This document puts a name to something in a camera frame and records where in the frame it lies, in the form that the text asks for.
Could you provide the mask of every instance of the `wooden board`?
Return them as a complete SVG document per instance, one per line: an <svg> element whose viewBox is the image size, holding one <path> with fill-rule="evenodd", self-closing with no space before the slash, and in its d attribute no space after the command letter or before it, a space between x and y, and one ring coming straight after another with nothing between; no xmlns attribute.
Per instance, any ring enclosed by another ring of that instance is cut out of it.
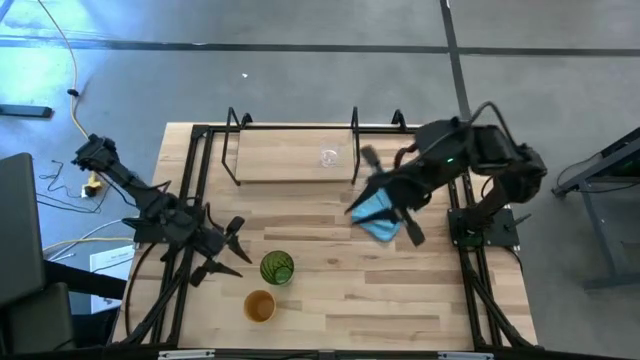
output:
<svg viewBox="0 0 640 360"><path fill-rule="evenodd" d="M349 181L351 130L245 130L235 176L240 181Z"/></svg>
<svg viewBox="0 0 640 360"><path fill-rule="evenodd" d="M172 180L170 191L175 193L180 187L191 125L168 124L160 150L154 183ZM344 215L371 172L367 166L361 167L355 186L258 183L237 187L220 163L222 140L223 135L215 135L205 201L211 202L214 220L221 224L235 215L246 218L240 241L254 264L246 264L224 250L220 261L244 278L216 274L207 276L200 287L189 288L181 347L472 348L460 263L446 224L446 188L436 191L431 204L415 216L426 236L424 244L414 248L404 229L393 242L382 244L361 228L351 227L349 217ZM238 135L231 135L227 155L231 168L236 162L237 141ZM361 145L373 145L385 166L390 166L399 147L411 142L411 136L404 135L361 136ZM199 167L196 161L194 168ZM477 198L483 180L472 176ZM191 194L196 181L194 175ZM275 249L289 252L295 261L295 276L287 287L268 285L258 271L262 257ZM136 252L135 262L142 251ZM134 325L158 296L163 270L160 257L165 251L166 247L156 246L135 281L131 297ZM202 261L196 256L194 266ZM518 331L535 343L518 263L510 253L496 248L487 248L487 261L498 304ZM270 291L278 302L275 317L264 324L250 322L242 311L244 297L256 289ZM490 341L484 307L479 308L483 334ZM170 303L165 336L172 313ZM120 316L114 340L124 336L124 316Z"/></svg>

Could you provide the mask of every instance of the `desk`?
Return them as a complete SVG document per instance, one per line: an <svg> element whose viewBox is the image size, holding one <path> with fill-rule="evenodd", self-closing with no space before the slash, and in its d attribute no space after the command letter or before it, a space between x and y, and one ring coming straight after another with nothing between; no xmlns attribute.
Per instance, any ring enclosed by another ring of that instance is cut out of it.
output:
<svg viewBox="0 0 640 360"><path fill-rule="evenodd" d="M171 180L170 191L178 192L192 125L167 124L154 184ZM220 224L235 215L245 217L240 241L254 264L224 250L220 261L244 278L215 274L200 287L189 288L180 347L472 349L459 257L448 235L446 187L436 191L431 203L415 216L427 238L424 244L414 248L404 229L393 242L381 244L361 228L351 227L349 216L344 215L371 173L364 163L355 185L243 183L237 187L220 163L223 138L223 134L214 138L205 201L211 202L214 221ZM230 135L227 163L231 169L235 169L237 139L238 134ZM361 134L360 142L373 145L389 167L397 149L413 141L411 135ZM192 177L192 188L196 178ZM483 180L472 177L478 198ZM262 257L276 249L294 258L294 279L286 287L268 285L258 270ZM142 320L158 296L163 272L159 259L165 251L164 246L156 246L141 267L131 297L132 324ZM535 343L518 263L500 248L487 248L487 261L496 301L521 334ZM196 255L194 267L202 262ZM276 316L265 324L251 323L242 311L244 297L256 289L268 290L278 302ZM171 304L168 309L165 331L172 318ZM489 339L483 306L479 312L483 335ZM114 340L124 335L124 316L120 316Z"/></svg>

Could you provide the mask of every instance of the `white paper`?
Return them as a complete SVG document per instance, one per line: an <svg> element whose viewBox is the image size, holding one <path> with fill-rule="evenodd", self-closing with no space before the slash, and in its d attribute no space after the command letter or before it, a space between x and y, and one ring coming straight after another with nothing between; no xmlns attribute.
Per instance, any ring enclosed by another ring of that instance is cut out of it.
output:
<svg viewBox="0 0 640 360"><path fill-rule="evenodd" d="M130 245L118 249L103 251L97 254L92 254L89 257L89 269L91 272L94 272L96 269L101 269L110 265L122 263L108 269L99 270L96 272L96 274L102 274L122 280L127 280L127 278L129 277L129 270L131 270L131 261L133 259L134 252L135 250L133 249L133 245ZM91 313L95 314L100 311L119 307L120 303L120 300L91 295Z"/></svg>

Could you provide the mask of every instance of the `green glass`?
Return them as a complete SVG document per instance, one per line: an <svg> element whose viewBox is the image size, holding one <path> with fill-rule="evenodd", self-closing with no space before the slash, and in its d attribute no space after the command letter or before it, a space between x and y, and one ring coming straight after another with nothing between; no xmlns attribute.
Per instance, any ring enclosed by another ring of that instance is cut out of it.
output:
<svg viewBox="0 0 640 360"><path fill-rule="evenodd" d="M272 251L262 258L260 275L271 285L284 285L293 277L293 259L284 251Z"/></svg>

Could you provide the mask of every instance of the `floor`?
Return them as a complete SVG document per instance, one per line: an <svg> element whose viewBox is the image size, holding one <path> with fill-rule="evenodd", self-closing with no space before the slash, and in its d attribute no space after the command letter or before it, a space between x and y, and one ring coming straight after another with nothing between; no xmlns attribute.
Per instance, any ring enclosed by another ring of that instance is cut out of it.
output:
<svg viewBox="0 0 640 360"><path fill-rule="evenodd" d="M0 103L46 105L55 115L0 117L0 157L29 152L37 175L55 172L51 160L62 161L62 179L77 194L87 174L69 163L83 144L65 93L73 77L69 54L35 0L3 1ZM386 123L396 108L408 122L425 123L496 101L516 140L538 150L549 168L538 196L515 206L516 213L533 214L519 232L540 344L611 356L640 354L640 286L582 289L583 280L603 274L604 260L580 196L558 200L549 191L564 167L638 126L640 2L46 3L76 48L78 119L89 132L113 138L123 163L147 181L166 122L221 121L229 106L261 122L346 122L357 105L361 123ZM453 28L445 26L449 13ZM45 193L48 181L36 181ZM62 190L49 195L93 206L66 199ZM635 190L598 195L611 236L635 238L629 214L639 195ZM135 211L109 193L100 214L46 206L39 213L47 246ZM115 225L97 235L132 232ZM122 245L79 245L72 251L76 256L63 262L87 269L89 254ZM77 297L74 311L86 311L87 304Z"/></svg>

